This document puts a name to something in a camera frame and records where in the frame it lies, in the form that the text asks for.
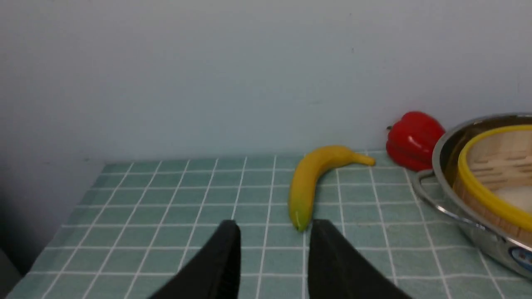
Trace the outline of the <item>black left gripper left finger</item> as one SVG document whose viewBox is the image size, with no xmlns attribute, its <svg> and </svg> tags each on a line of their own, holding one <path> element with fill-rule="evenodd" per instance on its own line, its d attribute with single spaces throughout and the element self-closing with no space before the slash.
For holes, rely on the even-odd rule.
<svg viewBox="0 0 532 299">
<path fill-rule="evenodd" d="M 241 230 L 223 220 L 189 262 L 151 299 L 237 299 L 241 282 Z"/>
</svg>

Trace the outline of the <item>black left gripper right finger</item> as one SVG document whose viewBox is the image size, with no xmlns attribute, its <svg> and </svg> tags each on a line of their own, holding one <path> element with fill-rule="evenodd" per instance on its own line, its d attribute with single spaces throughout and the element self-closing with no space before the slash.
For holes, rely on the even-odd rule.
<svg viewBox="0 0 532 299">
<path fill-rule="evenodd" d="M 329 220 L 313 220 L 308 252 L 310 299 L 409 299 Z"/>
</svg>

